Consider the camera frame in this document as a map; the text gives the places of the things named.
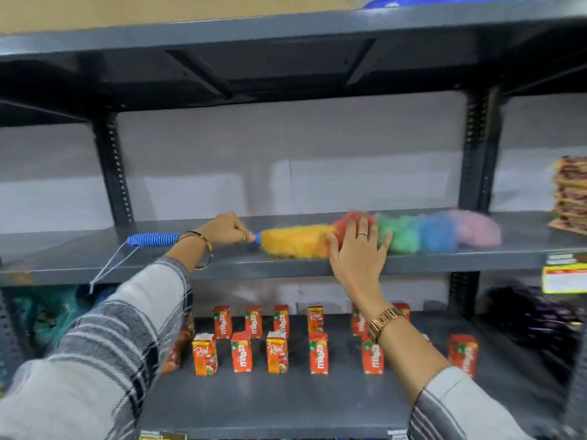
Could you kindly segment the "person's left hand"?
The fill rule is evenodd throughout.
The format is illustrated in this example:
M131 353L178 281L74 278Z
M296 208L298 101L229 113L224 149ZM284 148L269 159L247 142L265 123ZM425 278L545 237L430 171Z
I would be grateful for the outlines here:
M234 212L226 212L217 215L195 230L205 236L213 248L216 248L231 244L231 229L235 226L248 229Z

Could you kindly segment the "person's right hand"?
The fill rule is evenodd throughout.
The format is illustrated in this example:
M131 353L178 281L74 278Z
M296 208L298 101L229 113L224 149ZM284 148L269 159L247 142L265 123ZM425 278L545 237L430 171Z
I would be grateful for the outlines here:
M363 250L356 247L359 218L347 222L340 247L338 271L333 273L364 318L372 321L379 313L392 307L379 284L387 257L378 256L378 223L370 217L369 246Z

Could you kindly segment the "rainbow fluffy duster blue handle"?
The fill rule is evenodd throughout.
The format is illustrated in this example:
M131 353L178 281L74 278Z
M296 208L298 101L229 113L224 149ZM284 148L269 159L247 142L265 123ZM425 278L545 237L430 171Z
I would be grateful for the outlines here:
M341 245L348 221L358 221L359 218L357 212L349 212L331 224L266 229L255 234L254 244L265 253L279 258L326 258L327 234L333 233ZM393 238L388 252L402 255L455 252L460 246L492 248L498 246L502 240L501 229L493 218L460 209L397 218L379 213L370 216L369 222L378 225L378 244L385 241L386 235L391 234ZM174 233L139 233L128 236L115 255L126 246L132 248L130 254L112 265L115 258L113 255L89 283L88 294L92 295L96 283L138 249L172 246L181 237L182 235Z

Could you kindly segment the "person's right forearm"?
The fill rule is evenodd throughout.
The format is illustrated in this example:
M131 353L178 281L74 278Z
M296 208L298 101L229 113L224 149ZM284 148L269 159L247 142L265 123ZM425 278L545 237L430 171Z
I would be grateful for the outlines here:
M409 440L534 440L407 318L386 325L378 343L413 405Z

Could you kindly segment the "person's left forearm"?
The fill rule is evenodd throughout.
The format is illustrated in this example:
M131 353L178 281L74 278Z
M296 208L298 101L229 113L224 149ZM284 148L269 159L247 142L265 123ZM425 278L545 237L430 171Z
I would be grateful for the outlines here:
M24 362L0 399L0 440L130 440L192 304L188 269L164 256Z

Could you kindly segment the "gold bangle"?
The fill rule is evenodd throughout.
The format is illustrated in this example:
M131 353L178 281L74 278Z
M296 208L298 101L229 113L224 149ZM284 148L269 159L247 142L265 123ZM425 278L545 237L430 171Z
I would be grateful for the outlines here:
M196 237L205 246L205 248L202 250L200 258L198 259L198 263L194 266L194 270L204 270L211 264L211 261L214 257L213 246L212 244L210 244L209 240L205 236L203 236L200 232L196 230L189 230L180 234L176 240L176 244L178 244L183 239L190 237Z

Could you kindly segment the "gold wrist watch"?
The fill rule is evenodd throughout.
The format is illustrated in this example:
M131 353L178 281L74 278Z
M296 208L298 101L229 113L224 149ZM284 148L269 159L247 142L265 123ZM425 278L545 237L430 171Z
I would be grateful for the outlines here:
M373 343L378 343L378 338L385 326L400 317L406 318L406 315L397 307L391 307L379 313L368 325L367 333L369 340Z

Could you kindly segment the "rows of orange juice cartons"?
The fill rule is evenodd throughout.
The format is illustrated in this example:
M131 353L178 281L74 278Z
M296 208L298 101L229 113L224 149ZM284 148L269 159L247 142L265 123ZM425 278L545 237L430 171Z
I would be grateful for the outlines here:
M244 317L244 330L236 332L232 321L231 307L216 306L212 311L214 329L212 333L195 333L195 322L189 320L167 357L164 373L179 369L188 345L193 354L194 369L197 376L213 376L218 369L218 341L228 340L233 372L253 371L253 340L262 340L262 308L248 306ZM329 346L325 331L323 306L310 306L307 310L307 329L309 346L309 368L311 374L328 375ZM291 321L289 307L284 304L274 306L272 314L273 330L265 338L267 368L270 374L284 374L289 370L289 344ZM384 354L378 343L368 334L367 324L362 313L352 305L350 318L352 335L361 339L360 351L363 372L367 375L382 375L385 371ZM470 377L474 376L478 358L479 343L472 335L451 334L448 345L448 360Z

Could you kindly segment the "pile of dark purple packets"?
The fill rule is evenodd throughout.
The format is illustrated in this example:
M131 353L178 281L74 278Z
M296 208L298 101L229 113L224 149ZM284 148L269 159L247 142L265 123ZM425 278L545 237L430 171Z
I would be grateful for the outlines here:
M537 350L564 370L574 367L587 322L583 306L521 284L490 287L481 303L481 318L515 344Z

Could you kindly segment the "dark grey metal shelf rack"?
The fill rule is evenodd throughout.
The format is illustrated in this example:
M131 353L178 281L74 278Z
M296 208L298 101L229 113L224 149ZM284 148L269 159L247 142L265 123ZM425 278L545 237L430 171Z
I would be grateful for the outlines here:
M181 192L244 193L254 228L457 205L492 211L495 249L392 256L384 275L451 273L435 341L475 326L483 272L538 270L587 237L551 229L539 163L587 153L587 0L500 0L168 22L0 37L0 130L91 125L113 223L1 236L18 287L89 282Z

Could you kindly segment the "yellow shelf price label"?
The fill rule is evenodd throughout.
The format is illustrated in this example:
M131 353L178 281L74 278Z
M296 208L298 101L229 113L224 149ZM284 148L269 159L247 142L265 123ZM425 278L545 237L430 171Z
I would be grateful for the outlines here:
M547 295L587 295L587 263L545 266L541 282Z

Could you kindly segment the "pile of teal packets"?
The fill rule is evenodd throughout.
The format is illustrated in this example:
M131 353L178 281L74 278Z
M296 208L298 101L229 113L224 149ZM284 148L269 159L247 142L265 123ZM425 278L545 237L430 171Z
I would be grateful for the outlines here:
M7 291L17 307L34 356L54 349L74 322L114 294L117 283L19 286Z

